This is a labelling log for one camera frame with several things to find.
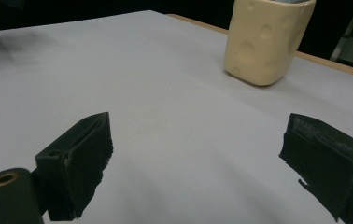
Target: beige cup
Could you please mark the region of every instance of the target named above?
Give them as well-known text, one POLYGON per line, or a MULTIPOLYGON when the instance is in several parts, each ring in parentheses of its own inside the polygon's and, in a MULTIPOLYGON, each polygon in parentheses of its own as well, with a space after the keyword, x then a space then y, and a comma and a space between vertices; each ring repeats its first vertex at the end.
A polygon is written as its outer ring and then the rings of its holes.
POLYGON ((315 4, 235 0, 225 70, 259 86, 279 80, 290 67, 315 4))

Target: cup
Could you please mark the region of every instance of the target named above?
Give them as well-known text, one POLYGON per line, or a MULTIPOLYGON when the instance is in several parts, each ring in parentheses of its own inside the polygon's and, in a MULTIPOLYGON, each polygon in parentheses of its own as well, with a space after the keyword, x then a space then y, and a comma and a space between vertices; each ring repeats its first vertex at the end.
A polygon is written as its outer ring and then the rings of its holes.
POLYGON ((235 0, 224 68, 258 86, 271 85, 289 70, 316 0, 281 3, 235 0))

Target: table edge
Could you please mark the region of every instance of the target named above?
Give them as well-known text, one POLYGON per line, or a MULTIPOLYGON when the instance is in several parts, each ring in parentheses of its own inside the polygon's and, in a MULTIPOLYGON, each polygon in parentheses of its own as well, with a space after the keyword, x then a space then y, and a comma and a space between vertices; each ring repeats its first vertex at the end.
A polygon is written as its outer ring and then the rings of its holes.
MULTIPOLYGON (((196 21, 196 20, 193 20, 193 19, 190 19, 190 18, 187 18, 187 17, 179 16, 177 14, 166 14, 166 15, 170 16, 172 18, 175 18, 175 19, 179 19, 181 21, 186 21, 186 22, 189 22, 189 23, 192 23, 192 24, 195 24, 195 25, 198 25, 198 26, 201 26, 201 27, 204 27, 204 28, 207 28, 207 29, 219 32, 219 33, 222 33, 222 34, 225 34, 225 35, 228 34, 228 30, 220 28, 218 26, 210 25, 210 24, 207 24, 207 23, 204 23, 204 22, 201 22, 201 21, 196 21)), ((351 67, 351 66, 344 65, 344 64, 341 64, 341 63, 332 62, 332 61, 329 61, 329 60, 326 60, 326 59, 322 59, 322 58, 319 58, 319 57, 316 57, 316 56, 313 56, 313 55, 310 55, 310 54, 306 54, 306 53, 303 53, 303 52, 300 52, 300 51, 297 51, 295 53, 295 55, 297 57, 299 57, 299 58, 303 58, 303 59, 306 59, 308 61, 311 61, 311 62, 314 62, 314 63, 318 63, 318 64, 321 64, 321 65, 325 65, 325 66, 328 66, 330 68, 334 68, 334 69, 337 69, 337 70, 340 70, 340 71, 343 71, 343 72, 347 72, 347 73, 353 75, 353 67, 351 67)))

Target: dark background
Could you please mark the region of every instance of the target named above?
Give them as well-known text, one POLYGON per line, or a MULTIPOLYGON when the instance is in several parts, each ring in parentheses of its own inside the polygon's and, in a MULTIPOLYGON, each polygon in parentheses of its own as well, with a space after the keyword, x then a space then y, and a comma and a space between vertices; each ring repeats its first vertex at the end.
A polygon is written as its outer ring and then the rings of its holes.
MULTIPOLYGON (((26 0, 24 11, 0 3, 0 30, 154 10, 227 29, 234 0, 26 0)), ((353 0, 317 0, 299 51, 329 59, 353 17, 353 0)))

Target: white table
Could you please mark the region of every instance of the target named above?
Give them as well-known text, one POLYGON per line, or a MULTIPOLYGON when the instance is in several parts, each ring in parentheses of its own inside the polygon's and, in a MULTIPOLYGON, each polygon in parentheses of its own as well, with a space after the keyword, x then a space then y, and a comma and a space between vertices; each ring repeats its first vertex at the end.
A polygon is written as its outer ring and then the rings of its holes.
POLYGON ((0 171, 109 111, 115 152, 74 223, 334 223, 278 154, 292 112, 353 136, 353 76, 295 58, 257 88, 225 44, 152 11, 0 32, 0 171))

